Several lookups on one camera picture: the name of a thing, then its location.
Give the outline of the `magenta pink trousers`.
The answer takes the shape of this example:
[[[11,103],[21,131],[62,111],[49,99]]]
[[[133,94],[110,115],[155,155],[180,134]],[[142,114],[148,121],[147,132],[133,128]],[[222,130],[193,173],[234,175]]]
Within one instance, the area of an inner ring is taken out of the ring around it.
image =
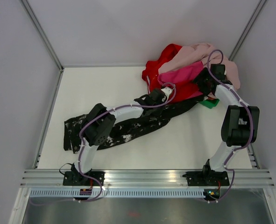
[[[175,71],[161,73],[158,75],[157,80],[159,84],[186,84],[193,81],[193,79],[201,72],[203,68],[203,63],[198,61]]]

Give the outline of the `black white-splattered trousers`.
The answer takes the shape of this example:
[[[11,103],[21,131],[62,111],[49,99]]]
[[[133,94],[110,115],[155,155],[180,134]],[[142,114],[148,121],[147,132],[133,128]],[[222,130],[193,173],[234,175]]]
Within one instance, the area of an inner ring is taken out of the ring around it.
[[[157,131],[166,126],[173,117],[179,116],[198,103],[196,98],[187,99],[170,105],[165,105],[160,115],[150,115],[144,118],[132,119],[120,122],[112,128],[106,141],[99,146],[98,150],[118,146],[139,137]],[[79,132],[87,123],[87,114],[70,118],[64,122],[63,149],[72,151],[74,154],[80,150],[81,139]]]

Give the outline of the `red trousers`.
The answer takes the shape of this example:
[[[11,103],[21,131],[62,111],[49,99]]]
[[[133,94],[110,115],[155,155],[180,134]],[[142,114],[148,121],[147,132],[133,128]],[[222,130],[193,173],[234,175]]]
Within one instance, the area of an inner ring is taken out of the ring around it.
[[[148,91],[161,88],[164,83],[176,86],[172,103],[201,96],[198,86],[192,81],[203,70],[202,59],[206,57],[207,47],[196,44],[191,46],[168,45],[156,61],[147,61],[142,79]]]

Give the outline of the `light pink trousers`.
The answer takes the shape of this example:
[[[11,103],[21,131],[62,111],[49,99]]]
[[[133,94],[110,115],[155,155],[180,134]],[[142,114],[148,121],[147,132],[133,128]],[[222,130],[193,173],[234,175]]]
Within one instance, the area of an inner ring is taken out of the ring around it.
[[[237,65],[230,61],[220,52],[213,52],[216,48],[210,43],[196,43],[189,46],[183,46],[179,52],[169,61],[164,63],[158,73],[162,74],[169,71],[176,71],[195,62],[201,61],[203,66],[221,62],[226,67],[226,77],[238,90],[241,86]]]

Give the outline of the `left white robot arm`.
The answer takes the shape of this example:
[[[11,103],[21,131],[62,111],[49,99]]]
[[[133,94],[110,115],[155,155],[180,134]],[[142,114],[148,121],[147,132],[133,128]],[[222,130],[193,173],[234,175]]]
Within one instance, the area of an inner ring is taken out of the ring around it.
[[[79,132],[81,139],[79,156],[71,168],[74,181],[79,185],[86,185],[89,182],[89,172],[96,151],[106,141],[114,125],[152,114],[158,115],[175,96],[176,86],[167,83],[161,89],[155,88],[150,94],[136,98],[129,104],[117,107],[96,104],[88,113],[87,122]]]

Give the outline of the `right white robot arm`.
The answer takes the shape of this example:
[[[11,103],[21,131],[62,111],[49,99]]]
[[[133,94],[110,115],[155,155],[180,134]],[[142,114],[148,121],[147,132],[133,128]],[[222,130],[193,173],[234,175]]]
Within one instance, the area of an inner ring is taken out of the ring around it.
[[[258,132],[259,108],[250,106],[238,95],[225,72],[225,65],[212,64],[193,80],[202,93],[214,94],[227,107],[221,126],[222,143],[201,173],[201,179],[207,185],[216,182],[218,175],[229,170],[232,158],[255,142]]]

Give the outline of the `green folded garment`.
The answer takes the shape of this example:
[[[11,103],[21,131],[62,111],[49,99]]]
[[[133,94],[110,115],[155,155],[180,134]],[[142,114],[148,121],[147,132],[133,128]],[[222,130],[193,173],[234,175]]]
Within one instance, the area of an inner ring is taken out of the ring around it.
[[[209,109],[212,109],[218,105],[219,99],[207,99],[207,100],[201,101],[199,103]]]

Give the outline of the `right aluminium frame post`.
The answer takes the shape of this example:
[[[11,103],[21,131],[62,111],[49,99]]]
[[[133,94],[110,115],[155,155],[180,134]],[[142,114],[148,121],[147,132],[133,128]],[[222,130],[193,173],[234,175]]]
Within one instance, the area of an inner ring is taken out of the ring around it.
[[[257,19],[259,18],[260,14],[262,13],[264,7],[267,5],[268,0],[259,0],[255,9],[253,10],[249,20],[247,21],[236,45],[234,46],[230,56],[229,56],[229,60],[233,61],[239,50],[241,49],[241,47],[243,46],[243,43],[245,42],[247,36],[249,35],[250,31],[252,30],[252,28],[254,27]]]

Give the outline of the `aluminium frame post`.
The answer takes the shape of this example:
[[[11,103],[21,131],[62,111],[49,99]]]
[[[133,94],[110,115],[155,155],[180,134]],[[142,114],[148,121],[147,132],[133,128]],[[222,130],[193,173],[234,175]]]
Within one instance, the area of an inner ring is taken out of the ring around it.
[[[54,48],[53,48],[52,44],[50,43],[45,31],[43,30],[43,28],[38,20],[38,17],[36,16],[29,1],[28,0],[20,0],[19,2],[22,5],[22,7],[24,8],[24,10],[25,10],[26,14],[28,15],[30,21],[32,22],[33,26],[35,27],[35,30],[37,31],[39,37],[41,38],[51,59],[53,60],[53,62],[55,63],[55,65],[57,66],[59,71],[62,72],[64,67],[61,64],[57,54],[55,53]]]
[[[253,10],[249,20],[247,21],[236,45],[234,46],[230,56],[229,56],[229,60],[233,61],[239,50],[241,49],[241,47],[243,46],[243,43],[245,42],[247,36],[249,35],[250,31],[252,30],[252,28],[254,27],[257,19],[259,18],[260,14],[262,13],[264,7],[267,5],[268,0],[259,0],[255,9]]]

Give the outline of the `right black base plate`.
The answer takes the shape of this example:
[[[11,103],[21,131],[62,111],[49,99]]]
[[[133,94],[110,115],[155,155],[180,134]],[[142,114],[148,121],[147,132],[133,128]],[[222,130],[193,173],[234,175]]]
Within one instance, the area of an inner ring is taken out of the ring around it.
[[[229,178],[226,171],[215,172],[209,171],[204,173],[203,171],[189,171],[183,175],[183,178],[187,180],[188,186],[229,186]]]

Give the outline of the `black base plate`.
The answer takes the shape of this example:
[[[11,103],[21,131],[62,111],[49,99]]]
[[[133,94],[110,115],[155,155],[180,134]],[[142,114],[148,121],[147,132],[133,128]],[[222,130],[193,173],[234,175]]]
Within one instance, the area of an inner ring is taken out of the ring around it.
[[[63,185],[64,186],[99,186],[103,185],[105,180],[105,172],[103,171],[90,171],[84,177],[79,172],[67,171],[64,174]]]
[[[183,178],[187,180],[188,186],[229,186],[229,178],[226,171],[215,172],[209,171],[204,173],[203,171],[189,171],[183,175]]]

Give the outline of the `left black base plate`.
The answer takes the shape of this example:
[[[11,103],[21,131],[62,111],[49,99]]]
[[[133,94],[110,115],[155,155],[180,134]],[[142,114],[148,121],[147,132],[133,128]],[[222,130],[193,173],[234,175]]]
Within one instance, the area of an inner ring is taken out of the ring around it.
[[[99,186],[103,185],[105,180],[105,172],[103,171],[90,171],[84,177],[79,172],[67,171],[64,174],[63,185],[64,186]]]

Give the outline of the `left aluminium frame post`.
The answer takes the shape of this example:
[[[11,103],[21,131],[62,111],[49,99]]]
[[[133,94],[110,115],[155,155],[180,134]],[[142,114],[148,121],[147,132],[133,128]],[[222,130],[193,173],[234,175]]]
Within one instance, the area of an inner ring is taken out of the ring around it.
[[[55,53],[54,48],[53,48],[52,44],[50,43],[45,31],[43,30],[43,28],[38,20],[38,17],[36,16],[29,1],[28,0],[20,0],[19,2],[22,5],[22,7],[24,8],[24,10],[25,10],[26,14],[28,15],[30,21],[32,22],[33,26],[35,27],[35,30],[37,31],[39,37],[41,38],[51,59],[53,60],[53,62],[55,63],[55,65],[57,66],[59,71],[62,72],[64,67],[61,64],[57,54]]]

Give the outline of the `aluminium mounting rail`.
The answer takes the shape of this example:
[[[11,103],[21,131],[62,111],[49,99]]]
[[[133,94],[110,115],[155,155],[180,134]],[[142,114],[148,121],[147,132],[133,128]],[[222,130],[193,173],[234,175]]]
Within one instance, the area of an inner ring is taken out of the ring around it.
[[[105,170],[104,185],[112,188],[187,188],[186,170]],[[56,169],[28,169],[21,187],[61,187],[64,176]],[[274,188],[267,169],[238,169],[233,188]]]

